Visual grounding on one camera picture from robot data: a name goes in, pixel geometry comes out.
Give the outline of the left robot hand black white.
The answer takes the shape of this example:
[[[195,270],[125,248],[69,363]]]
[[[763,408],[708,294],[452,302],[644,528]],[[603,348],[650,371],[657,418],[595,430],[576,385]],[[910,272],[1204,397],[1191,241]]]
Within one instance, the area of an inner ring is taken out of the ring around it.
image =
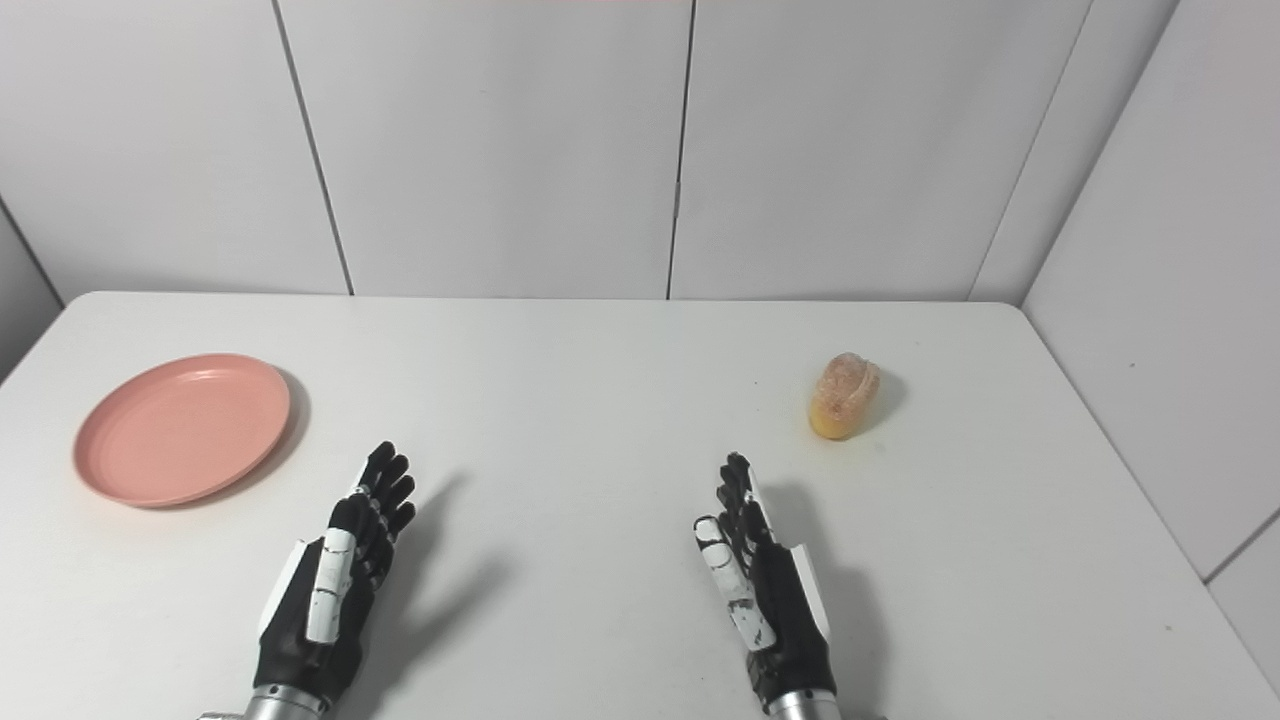
[[[352,687],[413,489],[408,459],[384,441],[320,537],[294,544],[260,619],[247,719],[323,719]]]

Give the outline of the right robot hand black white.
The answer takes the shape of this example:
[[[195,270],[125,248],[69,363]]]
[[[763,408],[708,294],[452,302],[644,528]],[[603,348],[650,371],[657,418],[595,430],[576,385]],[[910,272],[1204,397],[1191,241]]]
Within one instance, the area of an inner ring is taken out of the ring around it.
[[[829,620],[803,544],[782,544],[756,492],[753,466],[728,454],[721,511],[694,525],[698,550],[746,650],[748,679],[768,719],[837,719]]]

